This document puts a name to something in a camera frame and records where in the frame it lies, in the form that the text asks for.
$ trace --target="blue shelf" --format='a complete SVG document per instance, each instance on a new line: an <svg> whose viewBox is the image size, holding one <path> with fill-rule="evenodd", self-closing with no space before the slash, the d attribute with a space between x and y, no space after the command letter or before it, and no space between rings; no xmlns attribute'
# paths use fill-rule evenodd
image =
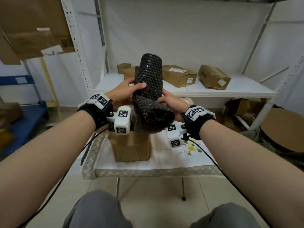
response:
<svg viewBox="0 0 304 228"><path fill-rule="evenodd" d="M48 110L45 103L21 106L21 109L23 117L11 124L10 132L14 135L15 141L4 148L4 156L9 156L29 141L34 129L42 121Z"/></svg>

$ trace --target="forearm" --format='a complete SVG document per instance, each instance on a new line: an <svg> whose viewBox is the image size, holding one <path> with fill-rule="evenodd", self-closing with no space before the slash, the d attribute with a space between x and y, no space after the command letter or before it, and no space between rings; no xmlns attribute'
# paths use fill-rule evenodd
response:
<svg viewBox="0 0 304 228"><path fill-rule="evenodd" d="M214 120L202 126L200 137L220 168L274 227L303 227L301 170Z"/></svg>
<svg viewBox="0 0 304 228"><path fill-rule="evenodd" d="M17 226L38 210L94 130L92 117L79 111L1 162L1 227Z"/></svg>

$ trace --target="hand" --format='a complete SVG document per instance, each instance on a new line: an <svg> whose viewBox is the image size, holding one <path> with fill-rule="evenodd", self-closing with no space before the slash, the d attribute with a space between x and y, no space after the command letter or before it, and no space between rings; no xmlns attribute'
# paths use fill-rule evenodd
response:
<svg viewBox="0 0 304 228"><path fill-rule="evenodd" d="M186 112L191 105L165 89L163 89L163 95L164 97L158 98L157 102L165 103L175 114L175 120L178 122L184 122L184 118L180 113Z"/></svg>
<svg viewBox="0 0 304 228"><path fill-rule="evenodd" d="M114 110L117 110L122 105L133 105L132 94L136 90L141 90L147 86L145 82L130 86L133 82L134 78L130 78L120 83L111 91L105 93L109 99L113 100L112 105Z"/></svg>

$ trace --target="black bubble wrap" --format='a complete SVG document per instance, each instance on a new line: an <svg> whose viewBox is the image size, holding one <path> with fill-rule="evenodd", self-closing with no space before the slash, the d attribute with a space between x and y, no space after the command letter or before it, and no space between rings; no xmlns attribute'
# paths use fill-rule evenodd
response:
<svg viewBox="0 0 304 228"><path fill-rule="evenodd" d="M163 90L162 60L157 55L146 53L141 57L140 66L135 69L135 84L142 82L147 87L133 94L136 130L158 133L174 121L175 115L167 106L156 102Z"/></svg>

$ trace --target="gray pants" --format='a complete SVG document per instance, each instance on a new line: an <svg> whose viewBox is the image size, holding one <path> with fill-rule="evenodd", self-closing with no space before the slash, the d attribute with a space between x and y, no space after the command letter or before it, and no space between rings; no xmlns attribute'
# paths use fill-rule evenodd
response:
<svg viewBox="0 0 304 228"><path fill-rule="evenodd" d="M84 195L64 221L63 228L132 228L119 201L102 190ZM222 204L190 228L260 228L254 216L234 203Z"/></svg>

